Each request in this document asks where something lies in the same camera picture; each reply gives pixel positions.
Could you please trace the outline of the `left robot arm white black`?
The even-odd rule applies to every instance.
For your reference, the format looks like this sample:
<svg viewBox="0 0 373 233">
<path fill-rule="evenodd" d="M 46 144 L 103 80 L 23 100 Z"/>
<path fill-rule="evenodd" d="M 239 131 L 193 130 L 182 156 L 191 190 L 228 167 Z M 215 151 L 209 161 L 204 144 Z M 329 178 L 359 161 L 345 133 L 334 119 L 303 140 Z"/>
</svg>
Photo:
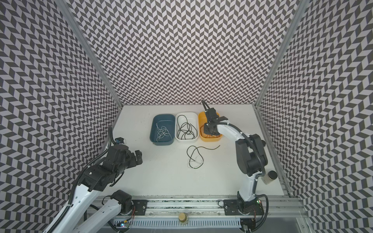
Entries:
<svg viewBox="0 0 373 233">
<path fill-rule="evenodd" d="M 46 233 L 96 233 L 108 224 L 116 233 L 125 233 L 135 218 L 132 196 L 122 190 L 110 195 L 110 199 L 89 218 L 80 223 L 81 217 L 106 189 L 114 186 L 125 170 L 143 163 L 142 152 L 131 152 L 124 139 L 113 137 L 113 127 L 108 127 L 108 147 L 90 161 L 73 183 L 69 199 Z"/>
</svg>

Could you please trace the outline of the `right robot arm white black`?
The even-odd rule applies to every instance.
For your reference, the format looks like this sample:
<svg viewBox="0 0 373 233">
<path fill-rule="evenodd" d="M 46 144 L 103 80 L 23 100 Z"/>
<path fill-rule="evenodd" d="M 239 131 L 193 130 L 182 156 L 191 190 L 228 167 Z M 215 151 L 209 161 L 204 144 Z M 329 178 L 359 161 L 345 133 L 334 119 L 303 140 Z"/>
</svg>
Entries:
<svg viewBox="0 0 373 233">
<path fill-rule="evenodd" d="M 257 204 L 259 195 L 256 194 L 257 182 L 266 175 L 265 166 L 268 159 L 264 150 L 265 142 L 257 134 L 246 134 L 228 118 L 218 116 L 214 108 L 202 100 L 207 122 L 204 124 L 204 134 L 224 137 L 234 141 L 236 160 L 243 174 L 241 187 L 237 194 L 237 209 L 241 214 L 248 215 Z"/>
</svg>

